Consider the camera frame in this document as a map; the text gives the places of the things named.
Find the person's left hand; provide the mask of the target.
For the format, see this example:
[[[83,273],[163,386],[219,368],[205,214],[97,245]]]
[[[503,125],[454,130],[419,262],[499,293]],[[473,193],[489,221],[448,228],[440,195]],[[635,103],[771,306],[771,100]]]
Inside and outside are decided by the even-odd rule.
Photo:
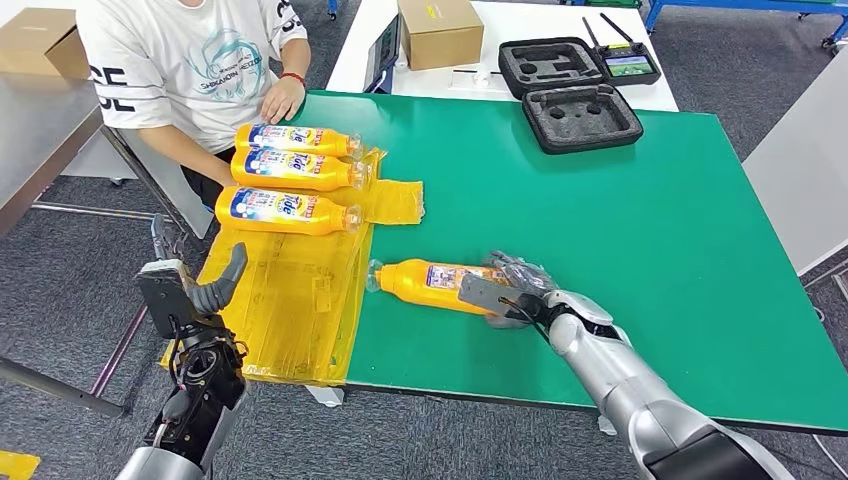
[[[260,119],[270,124],[291,120],[299,112],[305,95],[303,78],[287,72],[266,94],[260,108]]]

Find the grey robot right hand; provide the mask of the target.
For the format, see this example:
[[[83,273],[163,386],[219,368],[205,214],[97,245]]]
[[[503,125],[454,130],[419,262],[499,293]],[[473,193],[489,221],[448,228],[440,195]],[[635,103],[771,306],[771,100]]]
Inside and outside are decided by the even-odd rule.
[[[542,299],[558,289],[556,282],[543,267],[524,258],[491,251],[483,265],[498,270],[506,285],[494,294],[501,313],[487,314],[487,324],[495,329],[521,329],[531,326],[540,317]]]

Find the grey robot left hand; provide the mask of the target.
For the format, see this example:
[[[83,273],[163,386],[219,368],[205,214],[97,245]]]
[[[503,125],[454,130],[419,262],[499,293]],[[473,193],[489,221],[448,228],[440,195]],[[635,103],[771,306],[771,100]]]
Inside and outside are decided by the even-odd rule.
[[[184,240],[169,233],[163,214],[153,215],[151,236],[155,260],[141,269],[141,280],[178,286],[195,310],[203,316],[217,314],[230,304],[248,263],[244,242],[236,243],[232,247],[229,263],[216,280],[198,284],[190,276],[182,260]]]

